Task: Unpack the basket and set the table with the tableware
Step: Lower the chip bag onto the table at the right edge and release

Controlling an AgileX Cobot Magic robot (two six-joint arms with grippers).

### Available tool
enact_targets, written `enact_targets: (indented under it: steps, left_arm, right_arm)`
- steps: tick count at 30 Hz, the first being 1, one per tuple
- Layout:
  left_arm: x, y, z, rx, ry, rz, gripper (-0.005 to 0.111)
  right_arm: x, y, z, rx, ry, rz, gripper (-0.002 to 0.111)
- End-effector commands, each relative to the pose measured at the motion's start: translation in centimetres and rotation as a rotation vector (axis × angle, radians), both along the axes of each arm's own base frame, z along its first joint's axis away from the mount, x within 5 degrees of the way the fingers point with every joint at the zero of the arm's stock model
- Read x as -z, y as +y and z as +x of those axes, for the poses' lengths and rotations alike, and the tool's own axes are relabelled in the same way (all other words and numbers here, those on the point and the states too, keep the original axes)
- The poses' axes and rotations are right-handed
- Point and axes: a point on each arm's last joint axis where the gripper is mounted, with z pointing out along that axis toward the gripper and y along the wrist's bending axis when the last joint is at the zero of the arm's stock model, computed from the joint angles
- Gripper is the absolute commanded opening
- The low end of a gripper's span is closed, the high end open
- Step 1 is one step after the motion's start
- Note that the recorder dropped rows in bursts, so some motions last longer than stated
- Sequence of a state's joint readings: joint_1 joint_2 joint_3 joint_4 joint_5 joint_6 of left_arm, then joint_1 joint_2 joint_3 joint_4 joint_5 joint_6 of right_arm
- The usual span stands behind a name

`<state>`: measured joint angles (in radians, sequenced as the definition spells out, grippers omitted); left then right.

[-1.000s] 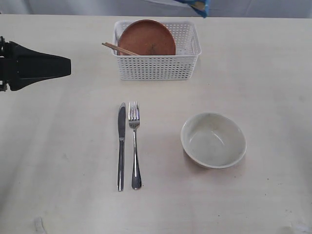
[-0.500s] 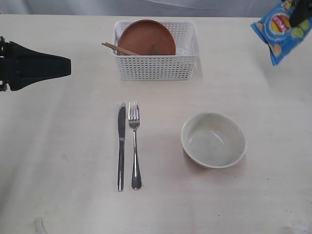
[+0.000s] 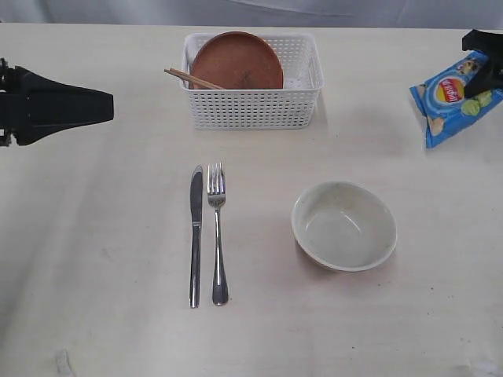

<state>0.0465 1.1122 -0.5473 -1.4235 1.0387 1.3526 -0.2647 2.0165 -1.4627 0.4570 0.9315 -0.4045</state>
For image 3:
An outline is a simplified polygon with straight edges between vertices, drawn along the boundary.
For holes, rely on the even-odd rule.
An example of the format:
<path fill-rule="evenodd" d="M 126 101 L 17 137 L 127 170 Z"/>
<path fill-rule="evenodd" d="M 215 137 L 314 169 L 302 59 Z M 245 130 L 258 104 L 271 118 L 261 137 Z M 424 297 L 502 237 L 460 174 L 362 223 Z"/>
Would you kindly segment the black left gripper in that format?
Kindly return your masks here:
<path fill-rule="evenodd" d="M 14 127 L 13 72 L 18 120 Z M 51 134 L 114 119 L 110 93 L 70 86 L 44 78 L 21 66 L 9 68 L 1 58 L 1 146 L 30 145 Z"/>

